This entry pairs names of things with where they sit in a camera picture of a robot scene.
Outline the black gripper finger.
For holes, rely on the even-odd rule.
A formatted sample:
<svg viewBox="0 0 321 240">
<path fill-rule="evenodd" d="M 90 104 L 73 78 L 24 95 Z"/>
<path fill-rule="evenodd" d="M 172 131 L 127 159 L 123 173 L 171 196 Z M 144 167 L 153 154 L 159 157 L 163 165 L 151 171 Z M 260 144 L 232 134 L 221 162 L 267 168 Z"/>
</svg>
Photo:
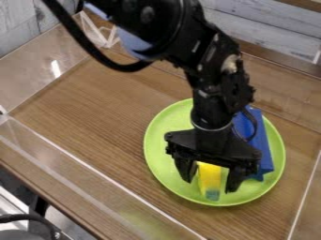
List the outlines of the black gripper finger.
<svg viewBox="0 0 321 240">
<path fill-rule="evenodd" d="M 173 159 L 173 164 L 181 179 L 187 183 L 191 183 L 192 177 L 195 176 L 196 172 L 196 162 L 192 159 L 176 157 Z"/>
<path fill-rule="evenodd" d="M 228 176 L 227 176 L 227 183 L 225 183 L 225 192 L 235 192 L 239 188 L 242 182 L 247 178 L 246 169 L 240 166 L 230 168 Z"/>
</svg>

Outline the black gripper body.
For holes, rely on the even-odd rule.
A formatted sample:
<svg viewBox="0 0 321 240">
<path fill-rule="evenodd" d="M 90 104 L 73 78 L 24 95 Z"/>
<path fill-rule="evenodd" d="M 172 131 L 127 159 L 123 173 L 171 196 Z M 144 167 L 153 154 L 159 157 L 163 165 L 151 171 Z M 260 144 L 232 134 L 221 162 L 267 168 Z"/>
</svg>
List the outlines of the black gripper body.
<svg viewBox="0 0 321 240">
<path fill-rule="evenodd" d="M 197 128 L 171 131 L 164 140 L 172 159 L 192 159 L 225 168 L 240 166 L 247 172 L 258 171 L 262 153 L 235 136 L 230 127 L 219 131 Z"/>
</svg>

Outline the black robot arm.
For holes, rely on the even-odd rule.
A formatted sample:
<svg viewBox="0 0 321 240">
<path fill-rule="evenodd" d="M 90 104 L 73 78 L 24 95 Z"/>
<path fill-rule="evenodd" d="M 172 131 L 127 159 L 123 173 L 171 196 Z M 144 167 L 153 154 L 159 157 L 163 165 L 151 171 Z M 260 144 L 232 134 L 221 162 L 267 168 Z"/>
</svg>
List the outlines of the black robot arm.
<svg viewBox="0 0 321 240">
<path fill-rule="evenodd" d="M 165 60 L 181 68 L 191 88 L 191 129 L 164 135 L 165 152 L 185 182 L 196 163 L 228 169 L 225 191 L 239 189 L 258 172 L 260 151 L 232 127 L 248 112 L 254 88 L 238 43 L 205 20 L 199 0 L 86 0 L 89 8 L 120 30 L 124 46 L 144 61 Z"/>
</svg>

